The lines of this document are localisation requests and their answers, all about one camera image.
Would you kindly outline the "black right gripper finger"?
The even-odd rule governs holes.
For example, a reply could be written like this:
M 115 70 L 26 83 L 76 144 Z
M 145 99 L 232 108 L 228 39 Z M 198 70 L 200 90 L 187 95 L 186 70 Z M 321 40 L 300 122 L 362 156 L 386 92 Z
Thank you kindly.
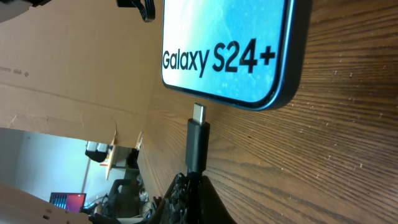
M 149 223 L 233 224 L 235 221 L 205 175 L 175 176 Z

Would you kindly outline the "Samsung Galaxy smartphone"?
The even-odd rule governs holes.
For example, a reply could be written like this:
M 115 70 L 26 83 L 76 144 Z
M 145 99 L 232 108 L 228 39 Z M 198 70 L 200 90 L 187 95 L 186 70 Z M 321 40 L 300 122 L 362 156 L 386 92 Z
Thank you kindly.
M 271 110 L 295 96 L 312 2 L 165 0 L 162 83 L 229 106 Z

